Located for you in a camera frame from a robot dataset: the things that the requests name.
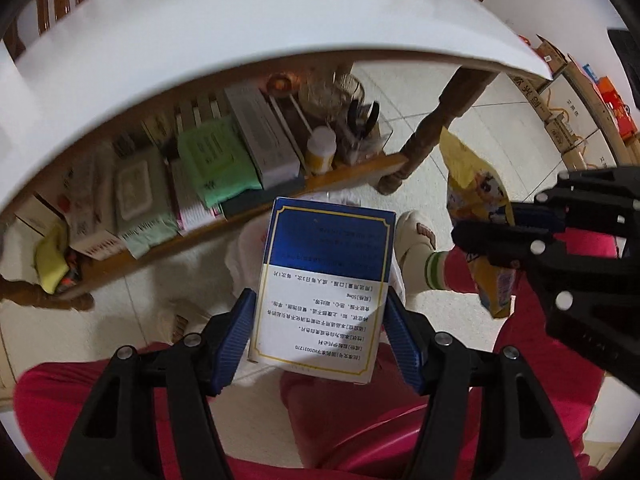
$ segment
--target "white tabletop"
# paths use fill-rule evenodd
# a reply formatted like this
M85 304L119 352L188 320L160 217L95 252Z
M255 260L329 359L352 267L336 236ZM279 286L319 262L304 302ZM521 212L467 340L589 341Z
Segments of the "white tabletop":
M79 137L158 92L248 62L352 49L550 76L473 0L88 0L17 65L0 46L0 210Z

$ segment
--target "yellow border line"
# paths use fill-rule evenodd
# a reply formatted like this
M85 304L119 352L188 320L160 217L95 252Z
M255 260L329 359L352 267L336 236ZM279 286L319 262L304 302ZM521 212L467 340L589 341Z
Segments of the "yellow border line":
M348 216L351 218L362 218L365 220L374 220L377 222L382 222L384 224L384 226L386 227L386 240L385 240L385 256L384 256L384 260L382 263L382 276L380 277L380 292L378 294L378 305L376 307L376 315L374 317L373 320L373 325L374 325L374 330L375 327L378 326L378 316L380 314L380 303L382 300L382 290L383 287L385 285L385 273L386 273L386 255L388 253L388 248L389 248L389 236L390 236L390 231L391 231L391 226L386 223L386 220L383 218L377 218L375 216L364 216L364 215L356 215L353 213L340 213L337 211L325 211L325 210L321 210L321 209L309 209L306 207L296 207L296 206L289 206L289 205L284 205L282 206L281 209L279 209L278 211L276 211L276 219L273 222L273 235L271 236L271 241L269 244L269 251L267 254L267 263L263 264L263 266L266 266L266 269L264 270L264 273L262 274L262 280L260 282L260 296L258 297L257 303L258 303L258 324L255 327L255 336L254 336L254 350L255 352L260 356L260 357L266 357L268 359L273 359L274 361L279 361L281 363L286 363L286 364L290 364L290 365L297 365L297 366L302 366L305 368L312 368L314 370L322 370L324 372L334 372L334 373L339 373L339 374L347 374L347 375L355 375L355 376L359 376L362 375L364 372L367 372L369 370L369 364L371 361L371 351L373 350L373 341L375 338L375 335L373 335L371 337L371 343L369 345L369 352L367 353L367 364L364 368L364 370L361 370L359 372L345 372L344 370L335 370L333 368L322 368L319 366L313 366L313 365L309 365L309 364L304 364L304 363L299 363L297 361L288 361L286 359L281 359L279 357L274 357L271 355L267 355L267 354L263 354L260 352L260 350L258 350L258 335L260 333L260 321L262 320L262 301L264 300L263 296L262 296L262 292L264 291L266 285L267 285L267 276L269 274L269 262L271 261L271 252L273 251L273 240L275 238L275 231L276 231L276 225L278 224L278 217L280 216L280 213L282 213L285 209L291 209L291 210L295 210L295 211L307 211L310 213L321 213L321 214L331 214L331 215L336 215L336 216Z

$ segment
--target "pink pants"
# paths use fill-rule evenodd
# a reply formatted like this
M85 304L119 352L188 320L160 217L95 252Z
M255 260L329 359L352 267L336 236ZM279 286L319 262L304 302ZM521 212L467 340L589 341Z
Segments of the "pink pants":
M616 248L609 236L571 231L564 239L569 252L615 257ZM464 254L457 248L445 263L447 285L457 292L475 291ZM494 349L506 345L520 349L549 396L572 444L583 478L597 471L589 468L589 458L582 454L582 434L602 384L603 372L578 354L545 334L545 318L538 298L526 276L516 286L514 314L504 323ZM146 351L165 348L156 343ZM25 372L14 393L14 407L20 428L31 450L44 468L54 475L66 440L91 387L107 361L93 363L47 363ZM162 466L166 480L180 479L169 424L166 393L155 392L156 428ZM465 441L456 477L469 478L477 444L480 418L480 391L472 390L466 421ZM341 471L282 469L228 457L238 480L366 480L367 477Z

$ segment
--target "yellow wrapper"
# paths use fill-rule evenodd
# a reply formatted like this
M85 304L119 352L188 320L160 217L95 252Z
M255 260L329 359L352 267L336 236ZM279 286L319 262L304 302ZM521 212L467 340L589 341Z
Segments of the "yellow wrapper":
M460 220L515 224L507 190L490 164L446 128L440 135L440 152L449 169L447 210L454 226ZM468 254L466 261L482 306L492 317L508 317L515 270L494 267L477 254Z

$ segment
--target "green wet wipes package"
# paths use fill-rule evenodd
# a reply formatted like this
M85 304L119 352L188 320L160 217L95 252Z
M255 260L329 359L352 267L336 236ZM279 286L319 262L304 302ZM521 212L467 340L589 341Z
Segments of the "green wet wipes package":
M178 152L206 207L247 189L262 189L251 157L231 117L208 121L178 136Z

